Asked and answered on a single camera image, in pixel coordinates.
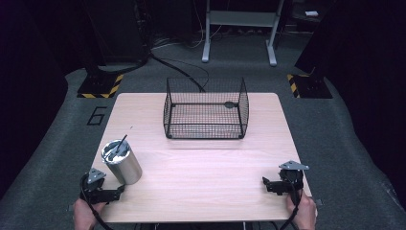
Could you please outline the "black yellow-striped base plate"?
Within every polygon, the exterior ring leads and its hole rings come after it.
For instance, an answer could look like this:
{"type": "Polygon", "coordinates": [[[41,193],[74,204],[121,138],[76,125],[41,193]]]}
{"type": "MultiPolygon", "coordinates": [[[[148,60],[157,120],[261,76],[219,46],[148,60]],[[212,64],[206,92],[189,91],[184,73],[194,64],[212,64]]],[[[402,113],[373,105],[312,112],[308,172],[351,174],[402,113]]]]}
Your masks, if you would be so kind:
{"type": "Polygon", "coordinates": [[[309,75],[287,75],[291,91],[300,99],[331,99],[332,95],[323,80],[315,80],[309,75]]]}
{"type": "Polygon", "coordinates": [[[87,76],[79,87],[77,97],[86,99],[112,98],[119,89],[123,75],[87,76]]]}

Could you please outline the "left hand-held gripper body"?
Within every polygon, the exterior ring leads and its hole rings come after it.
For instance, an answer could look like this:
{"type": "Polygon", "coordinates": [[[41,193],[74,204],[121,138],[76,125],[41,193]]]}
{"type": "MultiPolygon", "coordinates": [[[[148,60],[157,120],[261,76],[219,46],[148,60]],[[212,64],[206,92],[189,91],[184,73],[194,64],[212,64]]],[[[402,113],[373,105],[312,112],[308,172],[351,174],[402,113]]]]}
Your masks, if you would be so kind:
{"type": "Polygon", "coordinates": [[[105,172],[91,168],[80,180],[79,197],[90,204],[110,202],[110,193],[102,188],[105,177],[105,172]]]}

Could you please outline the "dark curtain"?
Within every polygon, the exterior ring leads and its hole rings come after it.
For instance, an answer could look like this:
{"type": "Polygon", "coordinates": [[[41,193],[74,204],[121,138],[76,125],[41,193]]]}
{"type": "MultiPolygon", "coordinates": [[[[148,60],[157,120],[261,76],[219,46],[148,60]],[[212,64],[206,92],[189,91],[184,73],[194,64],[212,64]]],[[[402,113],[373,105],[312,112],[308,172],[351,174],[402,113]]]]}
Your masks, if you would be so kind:
{"type": "Polygon", "coordinates": [[[0,199],[65,100],[65,76],[83,66],[81,0],[0,0],[0,199]]]}
{"type": "Polygon", "coordinates": [[[406,0],[336,0],[296,67],[333,84],[406,209],[406,0]]]}

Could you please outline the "black straw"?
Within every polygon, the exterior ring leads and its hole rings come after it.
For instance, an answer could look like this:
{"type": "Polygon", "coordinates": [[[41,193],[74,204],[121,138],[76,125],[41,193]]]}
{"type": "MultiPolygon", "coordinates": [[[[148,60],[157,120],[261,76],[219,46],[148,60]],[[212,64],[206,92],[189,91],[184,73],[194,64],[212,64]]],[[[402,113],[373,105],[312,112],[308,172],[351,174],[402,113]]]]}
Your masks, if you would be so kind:
{"type": "Polygon", "coordinates": [[[119,145],[117,146],[116,152],[115,153],[119,153],[120,151],[120,147],[123,144],[124,140],[126,139],[127,134],[123,137],[123,139],[120,141],[119,145]]]}

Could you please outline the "person's right hand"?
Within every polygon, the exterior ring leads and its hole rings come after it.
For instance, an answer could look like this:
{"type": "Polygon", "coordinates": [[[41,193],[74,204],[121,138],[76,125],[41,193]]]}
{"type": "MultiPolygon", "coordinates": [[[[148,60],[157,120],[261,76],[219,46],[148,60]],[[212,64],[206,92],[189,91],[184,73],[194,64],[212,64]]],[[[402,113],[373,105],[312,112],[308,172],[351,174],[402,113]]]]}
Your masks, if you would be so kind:
{"type": "Polygon", "coordinates": [[[302,197],[293,222],[300,230],[315,230],[317,219],[316,204],[305,192],[300,191],[300,194],[302,197]]]}

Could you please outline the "person's left hand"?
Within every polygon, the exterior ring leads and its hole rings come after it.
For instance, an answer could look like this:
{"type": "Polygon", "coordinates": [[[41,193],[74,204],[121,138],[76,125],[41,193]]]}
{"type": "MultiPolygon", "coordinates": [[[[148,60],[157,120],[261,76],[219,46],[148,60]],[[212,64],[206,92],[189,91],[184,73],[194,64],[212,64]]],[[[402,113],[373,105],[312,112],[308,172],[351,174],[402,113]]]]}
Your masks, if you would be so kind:
{"type": "Polygon", "coordinates": [[[93,230],[97,224],[97,220],[88,204],[83,199],[78,198],[75,201],[73,208],[74,229],[93,230]]]}

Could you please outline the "white metal desk frame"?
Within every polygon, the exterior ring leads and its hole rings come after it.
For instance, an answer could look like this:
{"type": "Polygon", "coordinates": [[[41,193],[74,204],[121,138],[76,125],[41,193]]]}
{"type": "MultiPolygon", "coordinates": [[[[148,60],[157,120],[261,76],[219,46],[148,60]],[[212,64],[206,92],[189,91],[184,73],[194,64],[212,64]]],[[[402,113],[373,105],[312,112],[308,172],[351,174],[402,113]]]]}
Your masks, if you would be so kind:
{"type": "Polygon", "coordinates": [[[211,26],[245,26],[271,28],[270,37],[265,41],[268,54],[268,61],[272,67],[277,66],[274,41],[280,18],[282,16],[284,0],[278,0],[278,6],[275,12],[257,12],[257,11],[215,11],[211,9],[211,0],[206,0],[206,20],[205,20],[205,43],[202,53],[202,62],[207,63],[210,59],[211,51],[211,26]]]}

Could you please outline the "silver metal tumbler cup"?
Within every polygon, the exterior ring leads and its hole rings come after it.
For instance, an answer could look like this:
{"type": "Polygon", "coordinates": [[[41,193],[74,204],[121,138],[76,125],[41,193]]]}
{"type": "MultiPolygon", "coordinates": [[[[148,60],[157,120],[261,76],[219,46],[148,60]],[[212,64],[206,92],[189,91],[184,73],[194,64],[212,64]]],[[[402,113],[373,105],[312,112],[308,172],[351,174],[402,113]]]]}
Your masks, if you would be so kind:
{"type": "Polygon", "coordinates": [[[119,153],[115,153],[120,141],[117,139],[108,142],[101,150],[101,159],[121,184],[131,185],[139,181],[143,170],[126,140],[119,153]]]}

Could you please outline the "black cabinet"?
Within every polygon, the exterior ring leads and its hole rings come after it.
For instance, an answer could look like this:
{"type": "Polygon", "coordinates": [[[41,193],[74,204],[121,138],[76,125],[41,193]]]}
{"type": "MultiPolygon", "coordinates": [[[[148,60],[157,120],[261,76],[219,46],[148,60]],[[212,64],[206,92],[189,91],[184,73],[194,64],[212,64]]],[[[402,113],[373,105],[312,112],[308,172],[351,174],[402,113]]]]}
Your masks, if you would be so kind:
{"type": "Polygon", "coordinates": [[[84,0],[106,63],[137,63],[147,58],[145,20],[137,0],[84,0]]]}

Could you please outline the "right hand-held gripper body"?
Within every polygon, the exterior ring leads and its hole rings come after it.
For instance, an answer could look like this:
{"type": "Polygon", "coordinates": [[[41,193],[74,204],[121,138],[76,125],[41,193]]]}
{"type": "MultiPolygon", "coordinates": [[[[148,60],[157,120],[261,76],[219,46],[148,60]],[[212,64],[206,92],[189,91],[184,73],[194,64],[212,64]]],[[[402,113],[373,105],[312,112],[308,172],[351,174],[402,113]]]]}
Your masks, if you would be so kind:
{"type": "Polygon", "coordinates": [[[304,171],[309,170],[308,165],[290,160],[279,165],[279,168],[284,193],[293,193],[304,187],[304,171]]]}

